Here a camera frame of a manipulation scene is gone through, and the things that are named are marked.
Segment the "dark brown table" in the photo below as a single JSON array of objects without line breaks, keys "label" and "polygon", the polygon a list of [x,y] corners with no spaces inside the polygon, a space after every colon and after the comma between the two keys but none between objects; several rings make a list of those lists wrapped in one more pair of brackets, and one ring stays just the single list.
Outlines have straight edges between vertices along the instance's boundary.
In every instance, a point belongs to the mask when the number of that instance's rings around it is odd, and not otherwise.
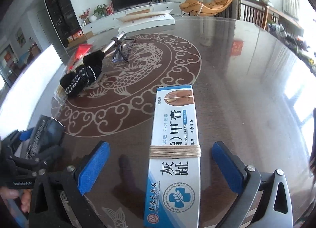
[{"label": "dark brown table", "polygon": [[[90,42],[99,49],[116,33]],[[210,157],[216,141],[260,171],[282,169],[296,221],[314,196],[309,163],[316,78],[303,62],[268,32],[233,19],[176,17],[174,26],[128,36],[137,38],[128,64],[105,59],[97,83],[52,109],[67,132],[60,168],[76,164],[100,140],[110,144],[110,157],[86,194],[104,224],[143,227],[155,91],[176,84],[193,85],[202,149],[200,227],[216,225],[236,198]]]}]

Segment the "white tv cabinet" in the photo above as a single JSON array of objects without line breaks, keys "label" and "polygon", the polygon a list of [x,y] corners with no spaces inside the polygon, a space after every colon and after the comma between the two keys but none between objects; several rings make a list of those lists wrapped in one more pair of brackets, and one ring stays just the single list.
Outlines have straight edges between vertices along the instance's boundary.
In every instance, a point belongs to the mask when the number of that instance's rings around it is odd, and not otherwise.
[{"label": "white tv cabinet", "polygon": [[125,15],[135,12],[135,11],[142,11],[142,10],[150,10],[152,11],[165,11],[165,10],[172,10],[170,13],[171,15],[182,14],[179,8],[180,2],[165,2],[165,3],[158,3],[158,4],[149,4],[140,7],[131,8],[125,11],[116,12],[112,15],[102,17],[95,22],[91,22],[85,25],[82,28],[83,33],[88,33],[92,31],[93,34],[98,34],[104,30],[109,30],[111,28],[119,27],[121,21],[118,18],[124,17]]}]

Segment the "screw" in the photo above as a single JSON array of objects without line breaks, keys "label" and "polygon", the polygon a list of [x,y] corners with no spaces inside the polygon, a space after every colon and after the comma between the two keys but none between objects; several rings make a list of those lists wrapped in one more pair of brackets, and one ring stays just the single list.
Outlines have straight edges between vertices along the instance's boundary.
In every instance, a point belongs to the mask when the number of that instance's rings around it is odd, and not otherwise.
[{"label": "screw", "polygon": [[284,175],[284,172],[283,172],[282,169],[277,169],[277,170],[276,170],[276,173],[277,173],[278,175]]},{"label": "screw", "polygon": [[253,165],[248,165],[247,166],[247,169],[250,171],[250,172],[254,172],[256,170],[256,168],[253,166]]},{"label": "screw", "polygon": [[46,170],[45,170],[44,168],[40,169],[40,170],[39,170],[39,175],[45,174],[45,171],[46,171]]},{"label": "screw", "polygon": [[75,170],[75,167],[73,165],[67,166],[68,172],[72,172],[73,170]]}]

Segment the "blue cross logo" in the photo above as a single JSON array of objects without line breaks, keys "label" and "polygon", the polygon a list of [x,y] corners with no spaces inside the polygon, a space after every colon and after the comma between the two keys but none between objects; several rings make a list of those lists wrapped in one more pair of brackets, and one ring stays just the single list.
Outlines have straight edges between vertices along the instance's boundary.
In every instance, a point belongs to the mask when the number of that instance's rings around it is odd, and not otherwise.
[{"label": "blue cross logo", "polygon": [[184,207],[184,202],[189,202],[191,200],[190,193],[185,193],[184,188],[176,188],[176,193],[170,193],[169,201],[174,202],[174,207],[181,208]]}]

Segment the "white box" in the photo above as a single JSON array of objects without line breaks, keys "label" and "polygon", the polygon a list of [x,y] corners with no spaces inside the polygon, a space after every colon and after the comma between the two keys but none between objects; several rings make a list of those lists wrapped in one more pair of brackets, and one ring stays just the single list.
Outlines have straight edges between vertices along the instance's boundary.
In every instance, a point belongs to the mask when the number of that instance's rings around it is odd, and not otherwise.
[{"label": "white box", "polygon": [[125,33],[129,33],[141,29],[165,25],[174,25],[174,17],[172,17],[170,14],[151,16],[147,18],[124,22],[122,25],[120,25],[118,31],[119,33],[121,33],[122,31],[124,31]]},{"label": "white box", "polygon": [[[198,144],[191,85],[157,89],[151,145]],[[198,227],[200,158],[150,159],[144,226]]]}]

